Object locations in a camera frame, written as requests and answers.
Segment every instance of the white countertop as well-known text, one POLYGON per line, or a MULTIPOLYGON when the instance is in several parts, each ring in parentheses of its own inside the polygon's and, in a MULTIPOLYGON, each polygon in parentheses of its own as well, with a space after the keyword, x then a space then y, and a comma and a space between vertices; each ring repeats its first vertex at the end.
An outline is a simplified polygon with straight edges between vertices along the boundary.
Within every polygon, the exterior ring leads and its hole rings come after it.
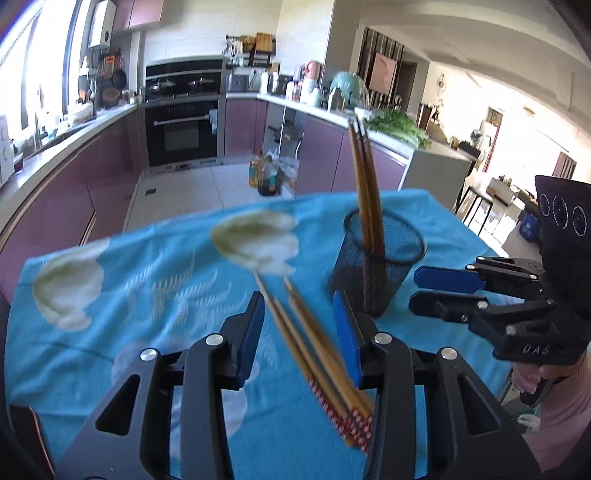
MULTIPOLYGON (((327 110, 324 110, 322 108, 309 106, 305 103, 294 102, 292 100, 285 100, 284 98, 275 95, 263 95, 261 93, 256 92, 227 93, 226 98, 252 98, 265 100, 276 105, 282 105, 297 110, 299 112, 304 112, 308 115, 315 116, 316 118, 320 118, 332 124, 339 125, 343 128, 347 128, 349 126, 349 117, 352 116, 352 113, 328 112, 327 110)), ((407 144, 406 142, 402 142, 400 140, 397 140, 396 138, 390 137, 389 135, 383 134, 381 132, 376 132, 373 130, 369 131, 369 139, 376 142, 378 145, 387 148, 388 150, 396 152, 397 154, 403 156, 408 160, 412 159, 414 152, 417 150, 420 150, 422 153, 426 154, 431 153, 435 155, 443 155, 445 157, 456 158, 458 160, 468 160, 464 155, 459 154, 452 148, 437 142, 431 142, 431 147, 428 149, 415 148, 412 145, 407 144)))
POLYGON ((61 162, 91 138, 136 108, 137 105, 124 105, 110 110, 102 110, 86 128, 76 132, 70 138, 66 138, 55 147, 48 148, 25 160, 22 171, 13 174, 0 187, 0 232, 35 187, 61 162))

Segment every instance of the stool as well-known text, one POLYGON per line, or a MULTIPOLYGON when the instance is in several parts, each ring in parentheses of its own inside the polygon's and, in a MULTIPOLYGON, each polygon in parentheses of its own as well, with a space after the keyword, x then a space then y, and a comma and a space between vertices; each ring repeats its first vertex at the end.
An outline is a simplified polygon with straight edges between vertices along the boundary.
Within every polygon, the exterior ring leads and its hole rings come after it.
POLYGON ((478 207, 476 207, 476 210, 474 210, 474 214, 472 215, 472 218, 468 222, 468 225, 467 225, 468 228, 470 228, 470 224, 474 220, 474 217, 476 216, 476 212, 478 211, 478 209, 482 205, 482 202, 486 202, 489 205, 488 211, 486 212, 486 217, 484 218, 484 222, 482 222, 482 225, 480 226, 480 230, 478 232, 478 236, 480 236, 480 234, 482 233, 482 229, 484 228, 484 225, 485 225, 486 221, 488 220, 489 215, 491 214, 492 197, 490 195, 488 195, 487 193, 480 192, 479 190, 476 190, 474 187, 468 187, 468 189, 466 190, 466 193, 462 197, 462 201, 457 204, 455 213, 457 213, 459 211, 460 207, 462 206, 462 203, 464 203, 464 200, 466 200, 466 197, 468 196, 468 194, 470 192, 472 192, 475 195, 475 197, 474 197, 474 201, 472 202, 472 205, 470 205, 470 208, 468 208, 468 211, 466 212, 466 216, 464 217, 464 220, 463 220, 464 223, 466 223, 466 219, 470 215, 470 211, 474 208, 474 204, 476 203, 476 201, 478 199, 480 199, 480 202, 478 203, 478 207))

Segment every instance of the built-in oven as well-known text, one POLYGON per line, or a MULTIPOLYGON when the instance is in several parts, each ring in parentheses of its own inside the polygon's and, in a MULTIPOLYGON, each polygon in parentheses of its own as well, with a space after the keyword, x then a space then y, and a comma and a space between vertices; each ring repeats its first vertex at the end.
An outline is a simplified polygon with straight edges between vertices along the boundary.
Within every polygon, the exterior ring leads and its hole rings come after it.
POLYGON ((192 162, 185 167, 189 168, 215 163, 217 112, 218 101, 209 100, 146 108, 150 167, 192 162))

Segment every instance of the pot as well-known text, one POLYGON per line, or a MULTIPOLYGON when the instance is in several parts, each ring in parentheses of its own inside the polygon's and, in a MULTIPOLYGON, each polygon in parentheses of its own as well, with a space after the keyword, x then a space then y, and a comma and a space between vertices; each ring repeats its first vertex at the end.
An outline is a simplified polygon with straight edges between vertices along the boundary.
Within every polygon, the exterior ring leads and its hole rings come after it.
POLYGON ((152 85, 148 88, 151 93, 156 93, 158 95, 166 95, 166 92, 173 87, 176 87, 177 84, 170 81, 170 80, 159 80, 158 83, 152 85))

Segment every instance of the blue tablecloth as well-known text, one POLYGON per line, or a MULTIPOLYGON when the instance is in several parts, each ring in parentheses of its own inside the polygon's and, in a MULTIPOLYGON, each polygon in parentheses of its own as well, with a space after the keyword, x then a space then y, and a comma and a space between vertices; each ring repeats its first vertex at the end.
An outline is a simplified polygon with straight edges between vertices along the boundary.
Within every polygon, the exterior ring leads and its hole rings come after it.
MULTIPOLYGON (((426 192, 384 193, 382 202, 423 235, 427 254, 421 264, 463 268, 477 255, 494 255, 426 192)), ((251 268, 282 300, 281 276, 290 275, 336 343, 326 283, 343 239, 343 218, 355 207, 354 194, 308 196, 173 219, 29 260, 8 324, 7 403, 33 407, 58 460, 143 347, 163 353, 187 348, 243 311, 256 289, 251 268)), ((491 345, 465 326, 413 316, 408 299, 415 291, 411 273, 379 328, 417 349, 453 346, 498 394, 509 365, 494 360, 491 345)), ((173 459, 178 396, 174 404, 173 459)), ((237 479, 361 478, 363 453, 334 431, 269 312, 251 378, 240 392, 224 392, 224 405, 237 479)), ((420 413, 417 426, 424 438, 420 413)), ((173 466, 176 471, 178 462, 173 466)), ((424 469, 421 445, 417 472, 424 469)))

